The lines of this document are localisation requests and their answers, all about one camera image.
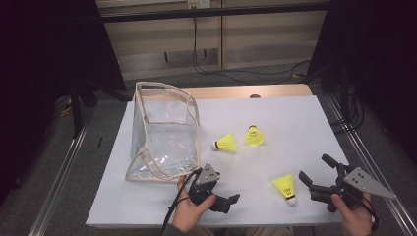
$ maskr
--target shuttlecock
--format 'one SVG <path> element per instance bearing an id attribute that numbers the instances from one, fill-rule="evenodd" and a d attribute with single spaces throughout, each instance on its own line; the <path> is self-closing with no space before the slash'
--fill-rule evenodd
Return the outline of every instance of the shuttlecock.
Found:
<path id="1" fill-rule="evenodd" d="M 248 133 L 246 133 L 245 141 L 249 146 L 259 146 L 264 142 L 264 135 L 256 126 L 252 125 L 249 127 Z"/>
<path id="2" fill-rule="evenodd" d="M 211 147 L 214 150 L 236 150 L 236 144 L 231 133 L 212 143 Z"/>
<path id="3" fill-rule="evenodd" d="M 294 193 L 294 178 L 292 174 L 285 175 L 272 181 L 273 185 L 287 199 L 287 202 L 294 206 L 296 203 Z"/>

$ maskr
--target hand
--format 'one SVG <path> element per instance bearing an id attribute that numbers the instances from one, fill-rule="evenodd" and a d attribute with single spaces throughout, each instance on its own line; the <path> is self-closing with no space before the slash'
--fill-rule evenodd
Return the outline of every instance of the hand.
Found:
<path id="1" fill-rule="evenodd" d="M 178 180 L 178 191 L 181 189 L 184 180 L 185 176 L 181 176 Z M 174 219 L 172 220 L 172 225 L 184 233 L 190 231 L 197 224 L 197 222 L 199 222 L 202 214 L 215 202 L 215 195 L 210 195 L 198 206 L 196 206 L 189 198 L 190 196 L 184 189 L 180 195 L 179 201 L 182 199 L 185 200 L 178 203 L 177 208 L 175 209 Z"/>
<path id="2" fill-rule="evenodd" d="M 368 201 L 371 201 L 370 194 L 364 193 L 363 197 Z M 356 208 L 350 209 L 337 194 L 331 195 L 331 200 L 343 217 L 341 227 L 344 236 L 365 236 L 371 234 L 372 217 L 363 207 L 357 206 Z M 362 200 L 362 203 L 369 207 L 369 203 L 365 200 Z"/>

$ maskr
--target clear plastic container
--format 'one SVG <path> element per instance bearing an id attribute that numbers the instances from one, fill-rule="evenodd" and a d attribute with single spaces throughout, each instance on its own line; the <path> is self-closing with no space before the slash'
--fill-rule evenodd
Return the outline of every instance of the clear plastic container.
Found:
<path id="1" fill-rule="evenodd" d="M 131 157 L 126 180 L 166 181 L 199 168 L 196 100 L 177 87 L 137 83 Z"/>

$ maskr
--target metal plate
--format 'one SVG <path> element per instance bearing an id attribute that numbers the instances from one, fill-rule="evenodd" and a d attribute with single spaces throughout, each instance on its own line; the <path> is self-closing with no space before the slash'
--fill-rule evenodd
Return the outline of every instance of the metal plate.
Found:
<path id="1" fill-rule="evenodd" d="M 206 184 L 209 182 L 217 181 L 220 179 L 220 176 L 214 171 L 211 165 L 206 164 L 203 168 L 202 173 L 197 179 L 197 185 Z"/>
<path id="2" fill-rule="evenodd" d="M 371 175 L 363 171 L 360 167 L 346 175 L 343 180 L 360 191 L 396 199 L 395 194 L 380 184 L 380 182 L 376 181 Z"/>

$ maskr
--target white tabletop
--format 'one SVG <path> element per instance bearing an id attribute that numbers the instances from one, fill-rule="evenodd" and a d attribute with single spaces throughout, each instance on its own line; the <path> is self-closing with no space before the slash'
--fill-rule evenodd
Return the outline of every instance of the white tabletop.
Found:
<path id="1" fill-rule="evenodd" d="M 198 99 L 201 121 L 201 164 L 220 172 L 213 189 L 222 197 L 240 194 L 227 214 L 206 212 L 202 226 L 313 225 L 340 222 L 326 204 L 310 200 L 298 179 L 303 170 L 317 185 L 335 184 L 336 172 L 321 157 L 329 154 L 347 164 L 328 120 L 315 96 L 276 98 Z M 176 196 L 175 184 L 125 181 L 130 164 L 133 103 L 127 105 L 113 151 L 91 207 L 87 225 L 159 227 Z M 265 135 L 259 147 L 244 144 L 249 125 Z M 212 142 L 232 133 L 235 153 L 214 151 Z M 272 180 L 292 173 L 296 206 L 290 206 Z"/>

